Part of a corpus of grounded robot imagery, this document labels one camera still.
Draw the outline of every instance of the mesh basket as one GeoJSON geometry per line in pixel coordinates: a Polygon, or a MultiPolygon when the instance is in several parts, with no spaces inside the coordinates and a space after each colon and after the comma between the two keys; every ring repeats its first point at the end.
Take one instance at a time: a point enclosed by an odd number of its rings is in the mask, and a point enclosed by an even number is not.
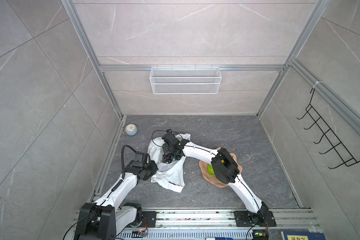
{"type": "Polygon", "coordinates": [[[154,94],[217,93],[218,67],[154,67],[149,75],[154,94]]]}

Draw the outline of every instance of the hook rack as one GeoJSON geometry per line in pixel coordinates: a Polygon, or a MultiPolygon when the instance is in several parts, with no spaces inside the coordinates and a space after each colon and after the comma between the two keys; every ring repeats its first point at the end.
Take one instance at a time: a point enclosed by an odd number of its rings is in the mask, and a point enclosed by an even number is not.
{"type": "Polygon", "coordinates": [[[326,152],[319,152],[320,154],[326,154],[327,152],[329,152],[329,151],[331,151],[332,149],[334,149],[335,151],[336,151],[336,153],[337,153],[337,155],[340,157],[340,159],[341,159],[341,161],[343,162],[343,163],[341,163],[341,164],[339,164],[338,166],[336,166],[336,167],[328,167],[329,169],[335,169],[335,168],[337,168],[337,167],[340,167],[341,165],[345,165],[345,166],[347,166],[347,167],[349,167],[349,166],[352,166],[352,165],[354,165],[354,164],[356,164],[356,163],[359,163],[360,162],[360,160],[359,161],[357,161],[355,158],[354,158],[354,156],[349,152],[349,150],[346,148],[346,146],[342,143],[342,141],[339,139],[339,137],[336,135],[336,133],[332,130],[332,128],[330,128],[329,127],[329,125],[327,124],[327,122],[321,117],[321,115],[316,111],[316,109],[312,106],[312,104],[311,104],[311,102],[312,102],[312,98],[313,98],[313,94],[315,93],[315,89],[314,88],[312,88],[311,89],[311,91],[309,92],[309,93],[312,93],[312,95],[311,95],[311,100],[309,101],[309,104],[308,104],[308,106],[305,108],[305,114],[301,117],[301,118],[297,118],[298,120],[300,120],[300,119],[302,119],[303,117],[305,117],[307,114],[312,118],[312,120],[314,121],[313,122],[313,124],[310,126],[310,127],[308,127],[308,128],[304,128],[305,130],[308,130],[308,129],[310,129],[311,127],[313,127],[314,125],[317,125],[317,127],[321,130],[321,132],[323,133],[322,134],[322,136],[321,136],[321,138],[320,138],[320,140],[318,141],[318,142],[313,142],[314,144],[319,144],[320,142],[321,142],[321,140],[324,138],[324,137],[326,137],[326,139],[329,141],[329,143],[331,144],[331,148],[329,149],[329,150],[327,150],[326,152]],[[319,118],[317,118],[316,120],[312,117],[312,115],[309,113],[309,111],[310,110],[313,110],[318,116],[319,116],[319,118]],[[318,123],[317,123],[317,121],[319,121],[319,120],[322,120],[325,124],[326,124],[326,126],[329,128],[327,131],[323,131],[323,129],[318,125],[318,123]],[[334,134],[334,136],[337,138],[337,140],[339,141],[339,143],[338,144],[336,144],[336,145],[333,145],[333,143],[329,140],[329,137],[327,136],[327,133],[328,132],[332,132],[333,134],[334,134]],[[344,160],[342,157],[341,157],[341,155],[340,155],[340,153],[337,151],[337,149],[336,149],[336,147],[337,146],[339,146],[339,145],[342,145],[344,148],[345,148],[345,150],[349,153],[349,155],[351,156],[351,158],[349,159],[349,160],[344,160]]]}

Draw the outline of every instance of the lime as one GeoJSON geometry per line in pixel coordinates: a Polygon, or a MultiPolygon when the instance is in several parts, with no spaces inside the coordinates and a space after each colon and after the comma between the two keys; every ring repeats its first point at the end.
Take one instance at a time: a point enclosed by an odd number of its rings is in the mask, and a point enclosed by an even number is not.
{"type": "Polygon", "coordinates": [[[213,171],[213,168],[211,165],[208,164],[208,167],[206,168],[208,170],[208,173],[211,175],[215,175],[215,172],[213,171]]]}

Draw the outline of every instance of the book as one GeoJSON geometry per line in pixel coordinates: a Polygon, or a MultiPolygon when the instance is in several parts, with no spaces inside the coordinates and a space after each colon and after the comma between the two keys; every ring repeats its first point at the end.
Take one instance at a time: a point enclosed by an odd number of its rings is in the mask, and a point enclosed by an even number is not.
{"type": "Polygon", "coordinates": [[[283,240],[325,240],[324,233],[281,232],[283,240]]]}

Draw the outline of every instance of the white plastic bag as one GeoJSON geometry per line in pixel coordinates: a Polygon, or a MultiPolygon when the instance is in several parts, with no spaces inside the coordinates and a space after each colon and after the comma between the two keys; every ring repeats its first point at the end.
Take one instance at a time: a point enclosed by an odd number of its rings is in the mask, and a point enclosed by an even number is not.
{"type": "MultiPolygon", "coordinates": [[[[176,137],[181,140],[181,137],[184,139],[190,140],[191,135],[186,134],[178,134],[176,137]]],[[[151,161],[155,161],[158,171],[151,177],[151,182],[157,182],[160,186],[165,189],[169,189],[175,192],[181,192],[184,187],[184,179],[183,179],[183,164],[185,161],[185,156],[183,156],[179,161],[173,161],[171,163],[163,163],[161,162],[164,151],[162,146],[164,141],[161,137],[157,137],[154,139],[156,146],[152,141],[148,146],[148,154],[151,157],[151,161]]]]}

